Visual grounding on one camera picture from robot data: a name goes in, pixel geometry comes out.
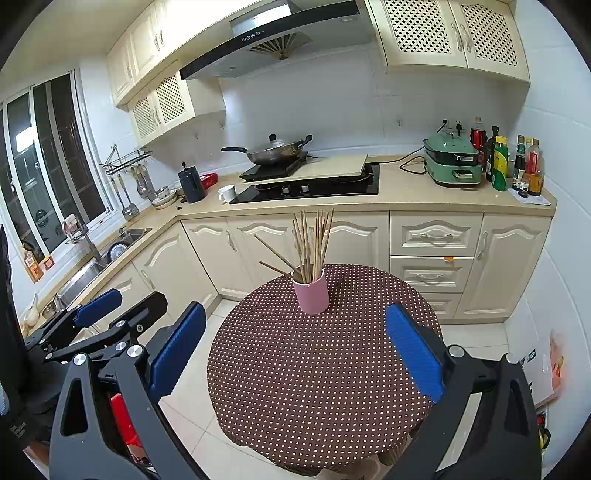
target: polka dot tablecloth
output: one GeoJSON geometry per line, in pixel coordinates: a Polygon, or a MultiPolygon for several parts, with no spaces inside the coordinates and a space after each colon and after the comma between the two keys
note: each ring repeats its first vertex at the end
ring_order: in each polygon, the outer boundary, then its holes
{"type": "Polygon", "coordinates": [[[431,407],[384,326],[399,300],[441,336],[429,304],[376,268],[325,268],[324,313],[303,313],[291,280],[278,277],[232,310],[207,363],[222,430],[277,465],[330,468],[389,450],[431,407]]]}

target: pink cup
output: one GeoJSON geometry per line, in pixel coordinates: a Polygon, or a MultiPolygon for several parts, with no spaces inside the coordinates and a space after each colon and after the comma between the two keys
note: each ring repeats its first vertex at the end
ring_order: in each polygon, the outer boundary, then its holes
{"type": "Polygon", "coordinates": [[[312,283],[294,284],[295,296],[300,304],[301,311],[308,315],[317,315],[325,311],[330,305],[329,289],[326,285],[324,269],[320,278],[312,283]]]}

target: red box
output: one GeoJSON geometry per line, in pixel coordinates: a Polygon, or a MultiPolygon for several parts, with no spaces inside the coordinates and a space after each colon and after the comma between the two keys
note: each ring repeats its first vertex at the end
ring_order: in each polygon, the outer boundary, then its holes
{"type": "Polygon", "coordinates": [[[200,178],[203,188],[206,190],[217,183],[217,173],[206,173],[205,175],[201,175],[200,178]]]}

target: gas stove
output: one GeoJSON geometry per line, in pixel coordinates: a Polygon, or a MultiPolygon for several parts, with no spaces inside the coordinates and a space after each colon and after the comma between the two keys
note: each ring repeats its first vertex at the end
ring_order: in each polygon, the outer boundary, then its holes
{"type": "Polygon", "coordinates": [[[361,175],[326,179],[278,181],[248,187],[230,203],[266,202],[299,198],[377,195],[379,165],[366,163],[361,175]]]}

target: kitchen sink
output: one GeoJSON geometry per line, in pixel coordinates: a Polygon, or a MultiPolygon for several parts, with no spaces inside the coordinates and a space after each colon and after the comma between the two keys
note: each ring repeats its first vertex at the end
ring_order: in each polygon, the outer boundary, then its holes
{"type": "Polygon", "coordinates": [[[120,234],[117,238],[99,250],[100,260],[92,258],[57,292],[55,298],[57,310],[68,308],[90,282],[150,230],[151,228],[119,230],[120,234]]]}

